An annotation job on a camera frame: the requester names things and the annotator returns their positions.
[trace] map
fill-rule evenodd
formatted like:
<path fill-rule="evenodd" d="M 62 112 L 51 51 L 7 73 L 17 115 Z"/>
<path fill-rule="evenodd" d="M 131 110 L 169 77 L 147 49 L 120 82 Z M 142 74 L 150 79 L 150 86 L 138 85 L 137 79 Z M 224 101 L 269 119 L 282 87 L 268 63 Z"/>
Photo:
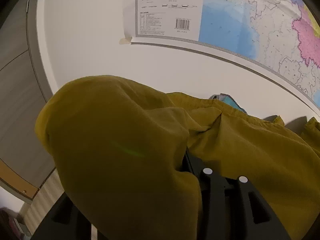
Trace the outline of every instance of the map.
<path fill-rule="evenodd" d="M 302 0 L 204 0 L 199 41 L 258 61 L 320 107 L 320 27 Z"/>
<path fill-rule="evenodd" d="M 186 41 L 236 55 L 277 75 L 320 109 L 320 27 L 302 0 L 135 0 L 131 6 L 135 30 L 129 30 L 132 22 L 127 29 L 124 24 L 131 37 Z"/>

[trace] black mount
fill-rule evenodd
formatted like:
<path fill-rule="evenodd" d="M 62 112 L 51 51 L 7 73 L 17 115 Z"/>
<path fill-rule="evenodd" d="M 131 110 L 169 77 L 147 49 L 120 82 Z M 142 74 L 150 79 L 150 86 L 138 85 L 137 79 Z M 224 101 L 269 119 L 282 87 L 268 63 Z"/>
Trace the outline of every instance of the black mount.
<path fill-rule="evenodd" d="M 186 151 L 182 171 L 199 180 L 203 217 L 198 240 L 290 240 L 280 220 L 245 177 L 228 179 Z"/>

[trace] white wall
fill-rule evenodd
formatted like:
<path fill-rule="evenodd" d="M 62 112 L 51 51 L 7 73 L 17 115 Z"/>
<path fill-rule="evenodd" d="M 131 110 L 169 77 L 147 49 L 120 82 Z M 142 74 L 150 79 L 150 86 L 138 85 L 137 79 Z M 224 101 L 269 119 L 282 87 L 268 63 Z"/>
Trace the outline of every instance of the white wall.
<path fill-rule="evenodd" d="M 249 115 L 284 122 L 319 116 L 273 82 L 232 63 L 189 51 L 124 45 L 122 0 L 38 0 L 41 57 L 55 93 L 89 75 L 116 75 L 162 92 L 198 98 L 230 94 Z"/>
<path fill-rule="evenodd" d="M 0 208 L 6 207 L 14 213 L 19 213 L 23 204 L 22 200 L 0 187 Z"/>

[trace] floor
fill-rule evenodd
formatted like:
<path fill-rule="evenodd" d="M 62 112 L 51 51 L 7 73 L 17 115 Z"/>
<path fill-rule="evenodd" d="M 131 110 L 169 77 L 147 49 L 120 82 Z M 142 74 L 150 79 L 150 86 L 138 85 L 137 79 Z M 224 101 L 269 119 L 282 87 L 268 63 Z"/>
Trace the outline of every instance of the floor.
<path fill-rule="evenodd" d="M 28 210 L 24 212 L 23 220 L 31 234 L 36 231 L 43 218 L 52 208 L 54 203 L 60 198 L 63 192 L 64 190 L 61 185 L 58 172 L 55 170 L 43 184 L 33 199 L 32 204 L 29 207 L 25 207 L 25 209 L 28 208 Z M 97 238 L 97 229 L 92 225 L 91 240 L 97 240 Z"/>

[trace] mustard cloth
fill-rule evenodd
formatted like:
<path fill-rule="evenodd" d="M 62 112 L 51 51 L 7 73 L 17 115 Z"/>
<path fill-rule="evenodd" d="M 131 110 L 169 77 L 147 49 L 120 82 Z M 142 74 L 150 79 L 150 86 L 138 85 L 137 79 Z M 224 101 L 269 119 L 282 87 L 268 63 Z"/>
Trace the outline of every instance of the mustard cloth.
<path fill-rule="evenodd" d="M 320 124 L 298 136 L 216 99 L 86 77 L 63 86 L 36 121 L 62 185 L 110 240 L 195 240 L 199 183 L 180 172 L 186 147 L 207 167 L 245 175 L 293 240 L 320 212 Z"/>

